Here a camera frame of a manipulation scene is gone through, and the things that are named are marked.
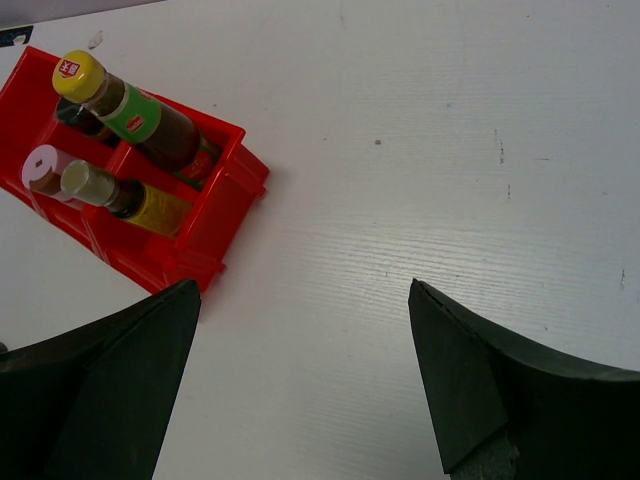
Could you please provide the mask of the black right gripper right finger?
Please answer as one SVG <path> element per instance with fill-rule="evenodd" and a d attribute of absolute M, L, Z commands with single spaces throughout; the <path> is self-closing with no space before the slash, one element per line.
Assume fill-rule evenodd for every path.
<path fill-rule="evenodd" d="M 639 375 L 530 340 L 414 280 L 409 315 L 452 479 L 635 479 Z"/>

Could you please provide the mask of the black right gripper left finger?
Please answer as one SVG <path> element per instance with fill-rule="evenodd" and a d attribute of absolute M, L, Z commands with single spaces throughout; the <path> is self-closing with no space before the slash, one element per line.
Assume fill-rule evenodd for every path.
<path fill-rule="evenodd" d="M 1 354 L 4 479 L 150 479 L 201 306 L 184 280 Z"/>

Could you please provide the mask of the yellow-label dark sauce bottle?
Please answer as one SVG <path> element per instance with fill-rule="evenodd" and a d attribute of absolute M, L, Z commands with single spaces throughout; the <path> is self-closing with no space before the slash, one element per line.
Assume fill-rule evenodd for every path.
<path fill-rule="evenodd" d="M 102 207 L 115 218 L 165 237 L 176 237 L 192 204 L 135 179 L 118 179 L 84 160 L 72 161 L 61 174 L 64 193 Z"/>

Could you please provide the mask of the pink-cap spice jar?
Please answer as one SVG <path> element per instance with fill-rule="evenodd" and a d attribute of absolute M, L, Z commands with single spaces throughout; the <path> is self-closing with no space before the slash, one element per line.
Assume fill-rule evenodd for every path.
<path fill-rule="evenodd" d="M 26 158 L 22 166 L 21 180 L 32 192 L 53 198 L 76 210 L 83 204 L 66 194 L 61 188 L 61 176 L 65 168 L 76 157 L 57 149 L 50 144 L 36 147 Z"/>

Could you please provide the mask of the green-label red sauce bottle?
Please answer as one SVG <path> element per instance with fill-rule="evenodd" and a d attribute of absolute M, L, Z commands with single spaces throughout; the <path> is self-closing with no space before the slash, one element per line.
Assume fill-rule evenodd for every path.
<path fill-rule="evenodd" d="M 52 85 L 158 169 L 197 190 L 204 188 L 222 150 L 183 113 L 110 73 L 83 50 L 59 59 Z"/>

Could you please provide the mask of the black-cap spice shaker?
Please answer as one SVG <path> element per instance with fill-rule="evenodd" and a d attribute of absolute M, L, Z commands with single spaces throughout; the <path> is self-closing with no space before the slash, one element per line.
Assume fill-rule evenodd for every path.
<path fill-rule="evenodd" d="M 116 148 L 120 143 L 120 138 L 90 111 L 63 97 L 57 102 L 55 117 L 59 123 L 111 148 Z"/>

